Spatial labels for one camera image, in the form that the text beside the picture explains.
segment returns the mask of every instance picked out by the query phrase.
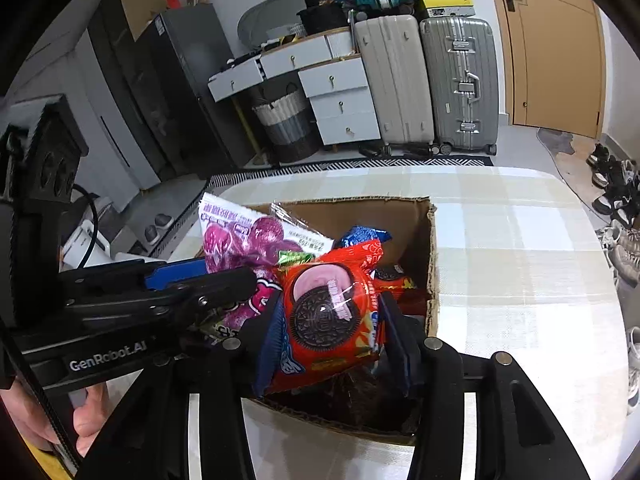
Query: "checkered tablecloth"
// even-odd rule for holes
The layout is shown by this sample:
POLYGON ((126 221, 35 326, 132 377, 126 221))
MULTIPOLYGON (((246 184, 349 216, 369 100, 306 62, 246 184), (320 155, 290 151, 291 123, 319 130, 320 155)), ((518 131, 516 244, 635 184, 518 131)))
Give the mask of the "checkered tablecloth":
MULTIPOLYGON (((437 207, 438 336, 472 355, 510 352, 591 479, 611 478, 626 416, 624 326, 593 228, 564 183, 517 168, 374 168, 252 180, 222 196, 247 206, 430 197, 437 207)), ((177 254, 199 248, 199 235, 196 225, 177 254)), ((474 398, 467 396, 465 405, 462 478, 471 479, 474 398)), ((244 408, 259 479, 406 478, 412 448, 337 434, 250 402, 244 408)))

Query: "refrigerator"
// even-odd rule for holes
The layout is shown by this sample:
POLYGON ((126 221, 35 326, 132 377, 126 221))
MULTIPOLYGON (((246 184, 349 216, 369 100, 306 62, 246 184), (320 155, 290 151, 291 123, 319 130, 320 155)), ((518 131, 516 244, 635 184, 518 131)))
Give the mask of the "refrigerator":
MULTIPOLYGON (((208 179, 255 155, 232 100, 216 103, 207 88, 233 57, 213 5, 168 9, 134 41, 120 0, 101 0, 88 31, 113 99, 159 180, 208 179)), ((127 147, 118 149, 126 158, 127 147)))

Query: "rug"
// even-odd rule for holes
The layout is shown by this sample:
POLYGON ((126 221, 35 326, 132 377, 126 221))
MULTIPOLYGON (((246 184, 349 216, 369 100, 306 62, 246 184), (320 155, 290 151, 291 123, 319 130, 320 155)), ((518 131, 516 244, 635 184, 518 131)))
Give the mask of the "rug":
POLYGON ((247 170, 238 173, 214 175, 209 181, 212 187, 234 186, 245 180, 281 176, 314 171, 353 170, 354 168, 390 168, 392 166, 492 166, 491 158, 478 155, 437 155, 418 158, 411 155, 381 156, 377 158, 350 158, 327 162, 309 162, 274 170, 247 170))
POLYGON ((558 173, 567 186, 594 214, 608 221, 608 218, 597 213, 591 205, 603 193, 591 183, 593 172, 586 162, 587 157, 593 153, 596 140, 549 128, 538 130, 538 140, 548 149, 558 173))

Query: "suitcase handle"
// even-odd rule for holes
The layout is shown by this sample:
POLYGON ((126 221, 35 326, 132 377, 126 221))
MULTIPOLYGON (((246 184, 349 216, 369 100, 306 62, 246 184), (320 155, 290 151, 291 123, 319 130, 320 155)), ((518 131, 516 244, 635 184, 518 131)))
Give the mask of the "suitcase handle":
POLYGON ((475 94, 475 97, 470 98, 469 102, 470 103, 474 103, 476 101, 479 101, 480 97, 481 97, 481 95, 480 95, 480 78, 477 75, 469 72, 469 70, 466 70, 466 76, 470 77, 471 79, 474 80, 474 94, 475 94))

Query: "drawer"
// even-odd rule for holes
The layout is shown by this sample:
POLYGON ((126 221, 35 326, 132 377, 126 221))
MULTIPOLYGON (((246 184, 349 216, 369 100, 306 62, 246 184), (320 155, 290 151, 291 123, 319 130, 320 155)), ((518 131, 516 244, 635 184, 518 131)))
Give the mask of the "drawer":
POLYGON ((316 119, 328 119, 369 112, 375 113, 376 111, 373 107, 369 88, 354 88, 344 92, 334 92, 313 97, 311 105, 316 114, 316 119))
POLYGON ((328 34, 326 37, 331 49, 331 57, 346 57, 353 54, 353 40, 351 39, 351 31, 338 32, 337 34, 328 34))
POLYGON ((263 54, 260 63, 268 79, 330 59, 331 51, 326 39, 324 36, 318 36, 263 54))
POLYGON ((380 138, 378 118, 375 113, 318 119, 318 129, 325 145, 380 138))
POLYGON ((263 81, 257 60, 259 57, 249 59, 229 70, 220 72, 209 79, 209 91, 215 101, 251 88, 263 81))
POLYGON ((301 70, 298 75, 307 97, 369 86, 359 57, 301 70))

